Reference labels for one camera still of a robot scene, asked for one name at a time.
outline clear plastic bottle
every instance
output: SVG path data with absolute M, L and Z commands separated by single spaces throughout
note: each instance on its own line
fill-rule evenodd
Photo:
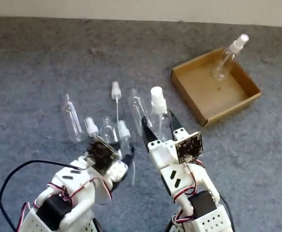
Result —
M 74 104 L 68 94 L 66 94 L 64 103 L 62 105 L 62 113 L 70 140 L 72 142 L 81 142 L 86 139 L 87 136 L 83 130 L 84 126 L 78 120 Z
M 230 73 L 232 62 L 235 58 L 235 55 L 238 54 L 242 48 L 244 47 L 245 43 L 249 40 L 248 35 L 242 34 L 235 40 L 228 48 L 224 49 L 218 64 L 212 70 L 212 76 L 219 81 L 224 80 L 228 74 Z
M 153 87 L 151 94 L 151 114 L 149 116 L 152 123 L 152 131 L 162 142 L 171 139 L 170 119 L 167 113 L 166 101 L 163 97 L 161 87 Z
M 103 124 L 100 128 L 100 136 L 108 144 L 119 142 L 117 126 L 114 125 L 110 117 L 103 118 Z
M 148 108 L 144 103 L 144 99 L 135 88 L 131 90 L 130 97 L 128 100 L 128 105 L 137 129 L 137 133 L 139 135 L 142 135 L 142 125 L 141 125 L 142 118 L 144 116 L 146 117 L 147 125 L 150 128 L 152 127 L 152 123 L 148 118 L 149 116 Z

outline mounting hole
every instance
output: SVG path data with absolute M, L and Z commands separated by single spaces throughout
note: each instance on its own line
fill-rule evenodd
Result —
M 73 180 L 73 176 L 69 176 L 69 175 L 64 175 L 62 178 L 68 179 L 68 180 Z
M 78 171 L 78 170 L 71 170 L 70 172 L 71 172 L 71 173 L 74 173 L 74 174 L 80 174 L 80 173 L 81 173 L 81 172 Z

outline circuit board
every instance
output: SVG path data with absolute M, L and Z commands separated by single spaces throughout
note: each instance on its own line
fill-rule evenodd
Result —
M 175 146 L 179 163 L 194 162 L 203 153 L 201 132 L 196 132 L 187 138 L 176 141 Z
M 99 136 L 94 137 L 91 148 L 87 150 L 89 157 L 95 162 L 93 168 L 105 175 L 114 161 L 118 160 L 118 153 Z

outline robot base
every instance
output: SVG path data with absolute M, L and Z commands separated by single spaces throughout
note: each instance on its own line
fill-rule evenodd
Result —
M 36 215 L 35 210 L 31 209 L 24 220 L 19 232 L 52 232 Z M 99 222 L 96 218 L 93 218 L 90 223 L 83 229 L 77 232 L 103 232 Z

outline black cable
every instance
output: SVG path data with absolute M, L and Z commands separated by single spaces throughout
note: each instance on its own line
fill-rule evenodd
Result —
M 12 228 L 12 230 L 14 232 L 16 232 L 16 227 L 14 226 L 14 224 L 12 223 L 11 219 L 9 218 L 9 216 L 7 215 L 3 205 L 2 205 L 2 196 L 3 196 L 3 192 L 5 190 L 5 187 L 7 185 L 7 183 L 10 181 L 11 177 L 18 172 L 20 169 L 22 169 L 23 167 L 32 164 L 32 163 L 48 163 L 48 164 L 53 164 L 53 165 L 58 165 L 58 166 L 62 166 L 62 167 L 67 167 L 67 168 L 73 168 L 73 169 L 77 169 L 77 170 L 82 170 L 81 168 L 75 167 L 73 165 L 70 164 L 64 164 L 64 163 L 58 163 L 58 162 L 52 162 L 52 161 L 46 161 L 46 160 L 30 160 L 27 161 L 25 163 L 23 163 L 22 165 L 18 166 L 17 168 L 15 168 L 5 179 L 1 190 L 0 190 L 0 210 L 5 218 L 5 220 L 9 223 L 10 227 Z
M 234 222 L 233 222 L 233 217 L 232 217 L 232 213 L 231 213 L 230 207 L 229 207 L 227 201 L 225 200 L 225 198 L 222 195 L 220 195 L 220 198 L 222 199 L 222 201 L 224 202 L 224 204 L 227 207 L 227 210 L 228 210 L 228 213 L 229 213 L 229 217 L 230 217 L 230 222 L 231 222 L 232 230 L 233 230 L 233 232 L 236 232 L 236 229 L 234 227 Z

